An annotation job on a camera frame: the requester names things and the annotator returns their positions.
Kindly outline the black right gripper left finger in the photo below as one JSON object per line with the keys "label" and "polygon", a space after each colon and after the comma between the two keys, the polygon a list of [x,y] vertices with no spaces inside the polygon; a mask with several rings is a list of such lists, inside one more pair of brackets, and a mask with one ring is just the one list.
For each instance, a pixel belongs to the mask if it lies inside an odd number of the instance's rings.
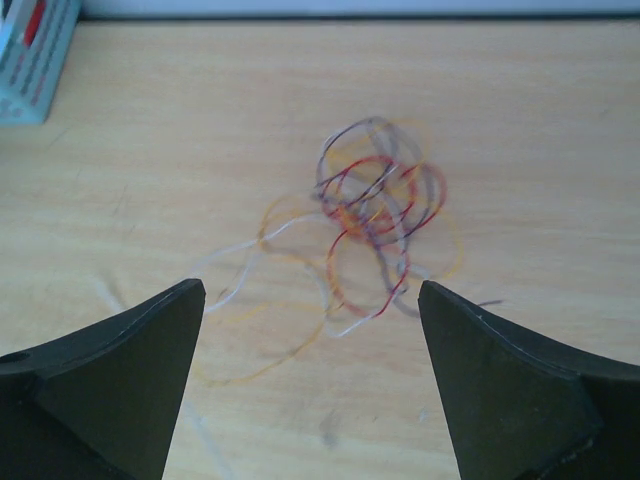
{"label": "black right gripper left finger", "polygon": [[202,281],[183,280],[2,356],[2,478],[162,478],[204,303]]}

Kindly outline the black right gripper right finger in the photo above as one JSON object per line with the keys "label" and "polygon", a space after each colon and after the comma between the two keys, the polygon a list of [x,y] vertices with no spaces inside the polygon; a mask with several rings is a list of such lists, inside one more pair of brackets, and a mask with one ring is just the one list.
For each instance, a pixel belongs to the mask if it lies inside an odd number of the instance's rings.
{"label": "black right gripper right finger", "polygon": [[426,281],[419,311],[463,479],[636,479],[639,368]]}

